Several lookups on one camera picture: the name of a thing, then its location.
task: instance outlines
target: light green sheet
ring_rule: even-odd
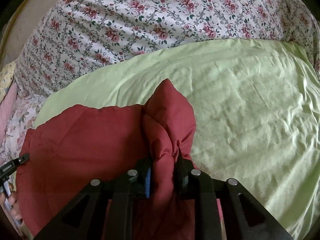
[[[35,126],[75,104],[144,104],[165,78],[193,106],[196,165],[213,178],[237,178],[302,239],[320,209],[320,87],[294,43],[214,40],[136,56],[51,95]]]

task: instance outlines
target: blue sponge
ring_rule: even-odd
[[[150,198],[151,168],[148,169],[144,188],[146,190],[146,198]]]

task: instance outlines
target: red fabric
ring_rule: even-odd
[[[76,105],[28,130],[20,154],[30,161],[16,178],[26,225],[36,235],[91,179],[114,179],[151,153],[154,192],[134,214],[134,239],[194,239],[193,202],[173,195],[172,175],[178,148],[191,160],[195,129],[192,106],[167,79],[144,106]]]

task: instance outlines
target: silver rivet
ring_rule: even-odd
[[[234,178],[228,179],[228,183],[232,186],[235,186],[238,184],[238,181]]]
[[[191,174],[192,174],[192,175],[195,175],[195,176],[199,176],[199,175],[201,174],[201,171],[199,171],[199,170],[197,170],[197,169],[193,169],[193,170],[191,171]]]
[[[138,172],[136,170],[128,170],[128,175],[129,176],[136,176]]]
[[[100,184],[100,180],[98,180],[98,179],[93,179],[93,180],[91,180],[90,184],[91,184],[92,186],[98,186],[98,185]]]

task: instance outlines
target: finger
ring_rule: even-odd
[[[13,191],[13,189],[14,189],[14,186],[9,182],[9,189],[10,189],[10,191]]]
[[[18,193],[16,191],[11,192],[10,197],[8,198],[8,202],[10,205],[13,204],[18,200]]]
[[[0,204],[4,205],[4,202],[5,202],[5,194],[2,192],[0,193]]]
[[[10,211],[10,214],[12,215],[12,217],[13,217],[15,220],[22,219],[21,212],[20,212],[19,202],[16,202],[16,203],[12,206],[12,210]]]

